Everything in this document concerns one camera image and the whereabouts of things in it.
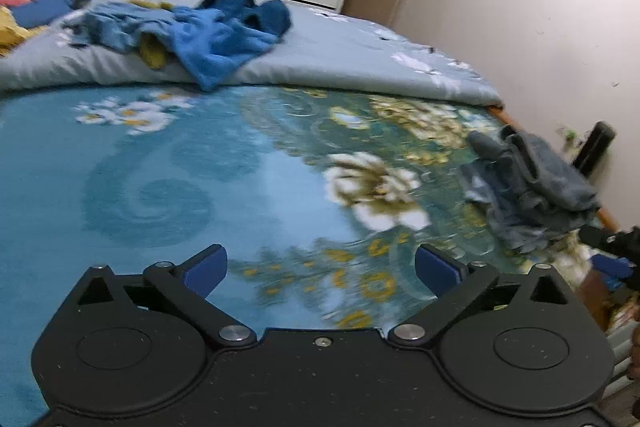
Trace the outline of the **bright blue fleece garment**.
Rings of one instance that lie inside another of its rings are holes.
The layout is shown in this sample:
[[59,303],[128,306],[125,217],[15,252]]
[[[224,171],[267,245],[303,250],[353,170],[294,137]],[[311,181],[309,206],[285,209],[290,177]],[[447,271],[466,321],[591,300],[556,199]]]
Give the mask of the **bright blue fleece garment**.
[[270,52],[292,20],[281,0],[201,0],[193,8],[129,0],[97,4],[66,26],[73,46],[133,53],[153,70],[174,58],[198,87],[210,91]]

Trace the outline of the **green floral blanket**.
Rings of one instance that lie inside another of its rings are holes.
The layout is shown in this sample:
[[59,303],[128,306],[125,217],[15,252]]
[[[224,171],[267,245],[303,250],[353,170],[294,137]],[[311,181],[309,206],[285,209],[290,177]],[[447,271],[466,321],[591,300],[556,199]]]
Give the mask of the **green floral blanket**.
[[39,91],[1,103],[1,421],[46,406],[32,346],[85,269],[139,273],[218,243],[213,303],[255,331],[388,329],[432,294],[430,243],[506,272],[548,261],[572,286],[575,237],[519,255],[459,184],[487,110],[277,87]]

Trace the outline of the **black cylinder bottle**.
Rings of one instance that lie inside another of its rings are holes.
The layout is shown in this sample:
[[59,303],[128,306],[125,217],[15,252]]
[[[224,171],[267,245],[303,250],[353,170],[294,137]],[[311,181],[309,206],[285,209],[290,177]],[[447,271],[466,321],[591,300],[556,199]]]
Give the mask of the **black cylinder bottle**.
[[615,137],[616,131],[609,124],[603,120],[598,121],[589,133],[586,142],[580,147],[572,166],[584,178],[589,178],[603,159]]

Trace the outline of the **blue denim garment pile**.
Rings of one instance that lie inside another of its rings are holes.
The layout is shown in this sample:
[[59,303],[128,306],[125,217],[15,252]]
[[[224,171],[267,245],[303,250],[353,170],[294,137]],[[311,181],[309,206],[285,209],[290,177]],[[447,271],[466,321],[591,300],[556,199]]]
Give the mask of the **blue denim garment pile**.
[[506,126],[466,141],[476,159],[459,168],[462,192],[509,251],[539,251],[596,217],[596,190],[540,136]]

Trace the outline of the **light blue floral quilt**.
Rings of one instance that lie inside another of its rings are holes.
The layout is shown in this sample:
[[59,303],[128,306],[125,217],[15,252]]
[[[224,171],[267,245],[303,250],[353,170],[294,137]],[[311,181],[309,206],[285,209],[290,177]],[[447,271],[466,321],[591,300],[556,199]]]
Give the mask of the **light blue floral quilt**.
[[[274,49],[240,67],[226,83],[283,84],[498,106],[500,96],[469,64],[415,43],[370,20],[288,5],[292,27]],[[1,93],[102,84],[190,83],[175,61],[153,70],[136,54],[103,46],[74,48],[56,20],[1,60]]]

